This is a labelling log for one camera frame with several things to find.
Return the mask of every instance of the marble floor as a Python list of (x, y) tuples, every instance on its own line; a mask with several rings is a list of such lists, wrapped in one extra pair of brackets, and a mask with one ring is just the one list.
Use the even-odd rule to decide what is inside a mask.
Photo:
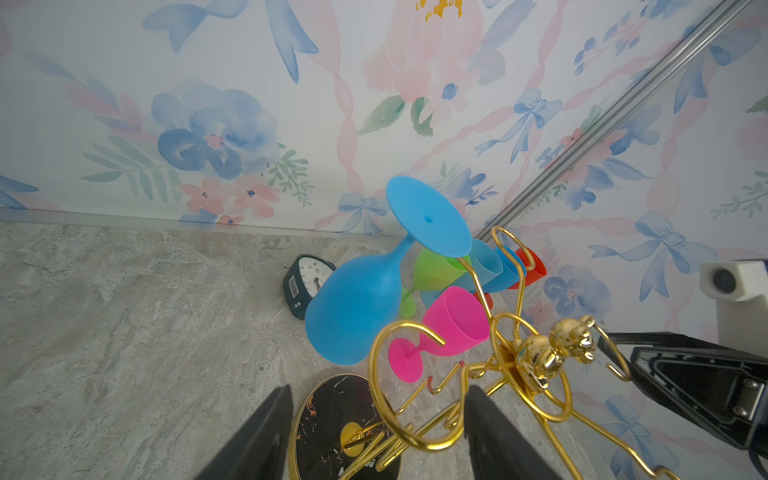
[[(193, 478), (275, 387), (289, 383), (298, 409), (326, 377), (365, 374), (365, 362), (334, 366), (315, 353), (283, 297), (283, 265), (300, 253), (340, 264), (395, 244), (0, 222), (0, 478)], [(435, 377), (452, 367), (425, 364)], [(401, 402), (412, 387), (384, 374)], [(406, 414), (427, 419), (456, 391), (424, 395)], [(492, 398), (570, 478), (514, 392)], [(579, 424), (555, 430), (585, 478), (613, 478)], [(406, 451), (400, 478), (465, 480), (470, 468), (462, 440)]]

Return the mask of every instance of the blue cup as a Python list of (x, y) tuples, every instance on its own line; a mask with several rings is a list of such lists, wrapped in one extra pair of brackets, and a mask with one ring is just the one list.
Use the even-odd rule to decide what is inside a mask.
[[(523, 276), (528, 275), (528, 271), (525, 269), (525, 264), (520, 260), (520, 257), (509, 249), (509, 247), (504, 247), (507, 252), (509, 252), (515, 260), (520, 262), (520, 264), (523, 267)], [(498, 255), (498, 258), (502, 261), (502, 266), (504, 267), (504, 271), (501, 275), (497, 276), (490, 282), (484, 284), (482, 286), (482, 289), (486, 293), (496, 293), (501, 292), (502, 290), (506, 290), (512, 285), (515, 285), (517, 282), (520, 281), (520, 276), (518, 275), (518, 268), (515, 266), (513, 262), (510, 261), (509, 258), (507, 258), (506, 255), (503, 254), (501, 249), (496, 249), (496, 254)]]
[[(469, 259), (472, 261), (472, 269), (477, 273), (480, 284), (483, 285), (483, 287), (485, 287), (486, 283), (504, 272), (504, 265), (502, 264), (501, 259), (499, 259), (496, 252), (482, 240), (476, 238), (472, 239), (472, 250), (469, 252)], [(461, 275), (451, 284), (451, 286), (459, 286), (470, 293), (477, 291), (475, 288), (475, 281), (472, 279), (472, 275), (469, 272)], [(422, 302), (429, 308), (435, 300), (438, 299), (441, 293), (442, 291), (422, 292)]]

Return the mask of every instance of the camera lens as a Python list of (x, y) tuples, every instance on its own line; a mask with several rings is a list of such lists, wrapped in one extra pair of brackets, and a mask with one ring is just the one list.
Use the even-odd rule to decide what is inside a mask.
[(721, 268), (712, 275), (712, 283), (715, 288), (723, 293), (733, 293), (736, 289), (736, 277), (733, 274)]

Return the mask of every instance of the wine glass base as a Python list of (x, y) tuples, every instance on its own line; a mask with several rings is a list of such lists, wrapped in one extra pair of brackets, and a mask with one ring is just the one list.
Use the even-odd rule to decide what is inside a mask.
[(416, 345), (407, 339), (394, 339), (389, 344), (389, 366), (406, 383), (418, 382), (424, 374), (422, 354), (415, 350)]
[(462, 215), (440, 192), (411, 177), (392, 177), (386, 198), (397, 220), (424, 247), (458, 258), (472, 249), (472, 234)]

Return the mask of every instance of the alarm clock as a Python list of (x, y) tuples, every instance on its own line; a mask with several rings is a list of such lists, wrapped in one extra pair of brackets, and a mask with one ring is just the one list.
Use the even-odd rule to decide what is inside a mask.
[(310, 300), (335, 269), (336, 265), (314, 255), (305, 253), (296, 257), (283, 278), (283, 292), (293, 316), (304, 320)]

